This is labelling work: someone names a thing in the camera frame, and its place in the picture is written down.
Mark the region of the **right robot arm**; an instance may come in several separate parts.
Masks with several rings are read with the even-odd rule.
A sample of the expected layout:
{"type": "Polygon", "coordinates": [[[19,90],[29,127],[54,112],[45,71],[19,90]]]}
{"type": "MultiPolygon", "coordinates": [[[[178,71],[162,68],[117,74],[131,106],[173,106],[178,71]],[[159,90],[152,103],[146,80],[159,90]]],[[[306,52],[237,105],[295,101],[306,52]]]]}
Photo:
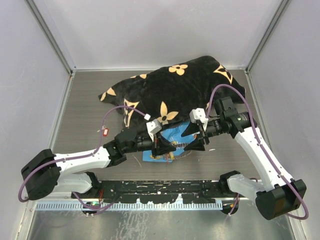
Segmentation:
{"type": "Polygon", "coordinates": [[[250,111],[238,112],[230,97],[214,103],[217,119],[209,120],[202,108],[193,109],[190,123],[182,136],[196,134],[185,150],[204,151],[211,137],[229,134],[245,151],[260,181],[254,181],[234,170],[220,176],[219,191],[225,197],[239,194],[255,203],[266,220],[288,215],[303,201],[307,186],[295,180],[267,146],[250,111]]]}

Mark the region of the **large metal keyring with rings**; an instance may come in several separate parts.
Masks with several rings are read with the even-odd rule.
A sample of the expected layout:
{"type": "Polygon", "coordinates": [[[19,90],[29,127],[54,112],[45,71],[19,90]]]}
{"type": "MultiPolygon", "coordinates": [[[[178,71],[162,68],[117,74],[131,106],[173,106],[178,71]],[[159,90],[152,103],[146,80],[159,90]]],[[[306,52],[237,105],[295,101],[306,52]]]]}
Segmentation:
{"type": "Polygon", "coordinates": [[[162,155],[162,158],[167,163],[172,162],[173,160],[182,159],[191,153],[191,150],[184,150],[184,148],[188,146],[188,143],[173,141],[171,144],[175,147],[175,151],[162,155]]]}

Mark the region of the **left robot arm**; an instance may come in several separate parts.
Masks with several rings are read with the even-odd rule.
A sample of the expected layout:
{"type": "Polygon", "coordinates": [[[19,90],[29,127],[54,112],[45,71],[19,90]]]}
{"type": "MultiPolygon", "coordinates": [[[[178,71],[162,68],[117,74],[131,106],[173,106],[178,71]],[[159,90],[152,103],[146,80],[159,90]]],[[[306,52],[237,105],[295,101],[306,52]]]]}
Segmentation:
{"type": "Polygon", "coordinates": [[[150,137],[137,133],[134,128],[125,128],[112,141],[95,150],[68,154],[41,150],[21,169],[21,189],[26,190],[29,201],[66,192],[95,198],[100,193],[100,185],[91,169],[117,166],[126,161],[127,153],[151,151],[157,157],[175,150],[175,146],[159,132],[150,137]]]}

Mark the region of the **red key tag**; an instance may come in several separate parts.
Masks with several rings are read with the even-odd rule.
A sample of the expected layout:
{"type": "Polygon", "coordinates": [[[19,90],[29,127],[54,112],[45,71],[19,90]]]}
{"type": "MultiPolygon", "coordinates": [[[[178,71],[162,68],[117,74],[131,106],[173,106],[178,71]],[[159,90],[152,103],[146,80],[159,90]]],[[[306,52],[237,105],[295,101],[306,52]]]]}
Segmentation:
{"type": "Polygon", "coordinates": [[[97,132],[101,133],[103,137],[107,137],[109,129],[105,125],[103,125],[97,132]]]}

